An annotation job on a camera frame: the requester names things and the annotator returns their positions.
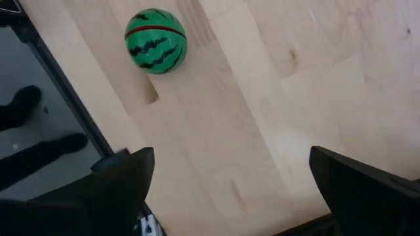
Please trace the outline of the aluminium bar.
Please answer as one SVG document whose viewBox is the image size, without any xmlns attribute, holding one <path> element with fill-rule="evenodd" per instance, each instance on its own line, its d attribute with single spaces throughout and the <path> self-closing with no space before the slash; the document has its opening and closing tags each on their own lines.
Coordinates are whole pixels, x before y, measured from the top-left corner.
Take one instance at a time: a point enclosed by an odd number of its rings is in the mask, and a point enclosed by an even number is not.
<svg viewBox="0 0 420 236">
<path fill-rule="evenodd" d="M 163 229 L 153 214 L 139 218 L 138 229 L 140 236 L 164 236 Z"/>
</svg>

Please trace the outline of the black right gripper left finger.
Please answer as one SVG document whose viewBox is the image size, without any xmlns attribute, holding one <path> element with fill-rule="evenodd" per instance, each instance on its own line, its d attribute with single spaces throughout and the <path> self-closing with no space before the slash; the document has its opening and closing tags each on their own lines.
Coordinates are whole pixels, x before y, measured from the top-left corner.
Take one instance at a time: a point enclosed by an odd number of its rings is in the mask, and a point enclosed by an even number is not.
<svg viewBox="0 0 420 236">
<path fill-rule="evenodd" d="M 101 159 L 88 176 L 35 198 L 56 207 L 50 236 L 134 236 L 155 169 L 152 147 Z"/>
</svg>

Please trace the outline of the green watermelon ball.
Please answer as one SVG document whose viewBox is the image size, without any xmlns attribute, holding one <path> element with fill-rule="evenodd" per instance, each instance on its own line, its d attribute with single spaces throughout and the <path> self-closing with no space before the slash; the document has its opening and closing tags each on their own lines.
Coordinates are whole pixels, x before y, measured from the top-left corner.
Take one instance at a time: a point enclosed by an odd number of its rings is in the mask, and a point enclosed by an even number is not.
<svg viewBox="0 0 420 236">
<path fill-rule="evenodd" d="M 125 45 L 133 62 L 147 73 L 176 70 L 188 50 L 186 32 L 169 11 L 150 8 L 136 13 L 125 28 Z"/>
</svg>

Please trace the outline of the person's foot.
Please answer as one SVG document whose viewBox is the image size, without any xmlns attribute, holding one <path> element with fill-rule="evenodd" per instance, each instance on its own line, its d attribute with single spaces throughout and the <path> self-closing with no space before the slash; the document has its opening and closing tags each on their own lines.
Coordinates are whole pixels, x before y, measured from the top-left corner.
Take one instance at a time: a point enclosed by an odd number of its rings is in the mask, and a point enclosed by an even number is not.
<svg viewBox="0 0 420 236">
<path fill-rule="evenodd" d="M 35 85 L 18 90 L 9 104 L 0 106 L 0 132 L 24 125 L 41 98 L 41 89 Z"/>
<path fill-rule="evenodd" d="M 89 143 L 83 133 L 43 141 L 0 159 L 0 191 L 11 187 L 63 155 L 81 151 Z"/>
</svg>

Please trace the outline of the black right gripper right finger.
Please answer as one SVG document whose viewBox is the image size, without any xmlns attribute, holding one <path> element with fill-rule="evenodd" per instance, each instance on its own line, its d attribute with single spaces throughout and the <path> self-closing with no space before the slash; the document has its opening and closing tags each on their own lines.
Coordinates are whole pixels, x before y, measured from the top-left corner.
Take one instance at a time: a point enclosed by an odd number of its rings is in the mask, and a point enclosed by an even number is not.
<svg viewBox="0 0 420 236">
<path fill-rule="evenodd" d="M 344 236 L 420 236 L 420 179 L 321 146 L 311 147 L 309 166 Z"/>
</svg>

